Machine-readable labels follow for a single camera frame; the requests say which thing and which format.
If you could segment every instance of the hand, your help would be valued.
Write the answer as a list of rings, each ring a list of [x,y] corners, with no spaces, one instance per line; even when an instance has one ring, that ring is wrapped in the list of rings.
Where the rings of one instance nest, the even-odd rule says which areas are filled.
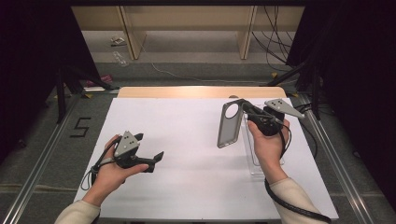
[[[289,128],[290,123],[284,119],[283,124]],[[280,134],[274,136],[265,136],[257,127],[257,125],[248,121],[247,126],[253,135],[254,152],[259,159],[260,166],[267,178],[269,184],[273,184],[279,180],[287,178],[288,176],[280,166],[280,155],[282,153],[282,139]],[[289,131],[287,128],[282,128],[281,132],[285,137],[285,143],[289,141]]]
[[[115,135],[107,143],[107,148],[111,142],[116,140],[119,136]],[[110,148],[105,158],[110,158],[114,154],[114,146]],[[149,166],[147,164],[139,164],[128,169],[120,168],[115,162],[103,165],[96,177],[92,187],[88,190],[85,196],[82,198],[83,201],[100,206],[105,198],[114,190],[120,187],[125,179],[131,175],[136,175],[147,170]]]

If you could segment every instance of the white table surface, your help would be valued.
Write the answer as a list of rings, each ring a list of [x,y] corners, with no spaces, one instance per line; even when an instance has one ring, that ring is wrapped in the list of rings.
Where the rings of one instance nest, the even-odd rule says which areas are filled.
[[[153,174],[129,177],[102,204],[101,217],[125,220],[217,221],[279,219],[263,175],[251,175],[242,134],[217,148],[222,105],[232,99],[116,98],[108,111],[87,171],[114,134],[143,133],[136,155],[164,151]],[[247,99],[262,105],[271,99]],[[297,120],[284,170],[310,196],[317,209],[338,218]],[[76,200],[86,191],[79,189]]]

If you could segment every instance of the beige sleeve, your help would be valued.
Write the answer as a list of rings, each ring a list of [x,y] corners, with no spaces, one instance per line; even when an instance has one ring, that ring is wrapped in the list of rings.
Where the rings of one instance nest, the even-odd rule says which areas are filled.
[[[319,210],[312,204],[308,195],[305,193],[303,188],[300,187],[293,179],[286,178],[275,182],[270,185],[273,193],[282,199],[283,201],[292,204],[296,207],[303,208],[305,210],[319,213]],[[294,213],[287,208],[275,203],[276,210],[282,218],[282,223],[294,224],[294,223],[325,223],[322,221],[314,220],[310,217],[304,217],[297,213]]]
[[[100,207],[86,203],[84,201],[77,201],[67,206],[58,216],[56,224],[91,224],[97,216],[99,216]]]

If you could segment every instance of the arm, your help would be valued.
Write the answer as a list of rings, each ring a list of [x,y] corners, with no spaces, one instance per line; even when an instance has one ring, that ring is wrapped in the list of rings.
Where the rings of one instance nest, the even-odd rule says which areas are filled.
[[[284,125],[289,127],[289,121],[285,119]],[[282,140],[279,134],[270,137],[265,136],[252,121],[248,121],[247,126],[253,135],[255,154],[273,193],[287,203],[318,213],[318,209],[312,204],[305,191],[288,177],[280,165]],[[285,136],[285,141],[288,142],[289,131],[283,128],[282,133]],[[294,213],[280,204],[274,204],[280,214],[282,223],[324,223]]]
[[[118,135],[115,135],[111,138],[107,142],[106,147],[118,137]],[[114,150],[113,146],[104,159],[112,157]],[[148,168],[147,164],[139,164],[128,169],[122,169],[114,162],[102,166],[94,184],[82,200],[66,207],[55,223],[92,223],[99,216],[102,202],[111,192],[116,190],[127,177],[136,175]]]

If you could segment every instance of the person's left hand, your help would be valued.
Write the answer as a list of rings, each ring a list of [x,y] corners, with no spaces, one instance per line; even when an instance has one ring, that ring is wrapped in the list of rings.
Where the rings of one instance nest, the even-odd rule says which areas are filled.
[[[107,148],[119,135],[112,137],[107,143]],[[110,158],[114,154],[114,146],[110,148],[104,159]],[[101,166],[92,187],[85,194],[83,201],[100,206],[105,198],[114,190],[120,187],[125,179],[131,175],[144,172],[149,166],[147,164],[139,164],[128,169],[120,168],[115,162]]]

